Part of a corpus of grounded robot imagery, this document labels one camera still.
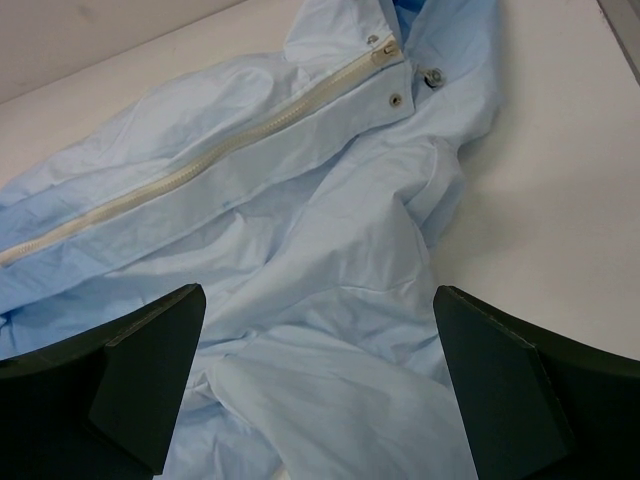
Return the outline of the light blue zip jacket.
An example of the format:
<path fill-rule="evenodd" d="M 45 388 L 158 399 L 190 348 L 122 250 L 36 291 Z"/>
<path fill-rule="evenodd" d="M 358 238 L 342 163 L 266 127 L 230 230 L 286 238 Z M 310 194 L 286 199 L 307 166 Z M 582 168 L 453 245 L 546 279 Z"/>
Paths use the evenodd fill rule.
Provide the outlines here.
<path fill-rule="evenodd" d="M 499 103 L 495 1 L 307 1 L 1 191 L 1 354 L 187 283 L 168 479 L 472 479 L 430 254 Z"/>

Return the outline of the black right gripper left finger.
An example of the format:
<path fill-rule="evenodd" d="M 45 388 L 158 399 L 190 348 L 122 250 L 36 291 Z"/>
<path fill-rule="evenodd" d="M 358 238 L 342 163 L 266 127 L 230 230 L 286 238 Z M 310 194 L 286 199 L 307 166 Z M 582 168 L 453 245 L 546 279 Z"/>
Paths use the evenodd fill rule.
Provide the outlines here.
<path fill-rule="evenodd" d="M 1 362 L 4 479 L 162 474 L 206 298 L 185 285 L 123 317 Z"/>

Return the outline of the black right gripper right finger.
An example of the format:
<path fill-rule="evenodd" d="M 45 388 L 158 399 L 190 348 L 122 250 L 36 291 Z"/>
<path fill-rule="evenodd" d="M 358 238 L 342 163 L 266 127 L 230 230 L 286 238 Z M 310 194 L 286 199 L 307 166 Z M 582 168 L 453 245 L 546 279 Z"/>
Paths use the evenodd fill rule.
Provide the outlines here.
<path fill-rule="evenodd" d="M 433 307 L 479 478 L 638 478 L 638 361 L 453 286 Z"/>

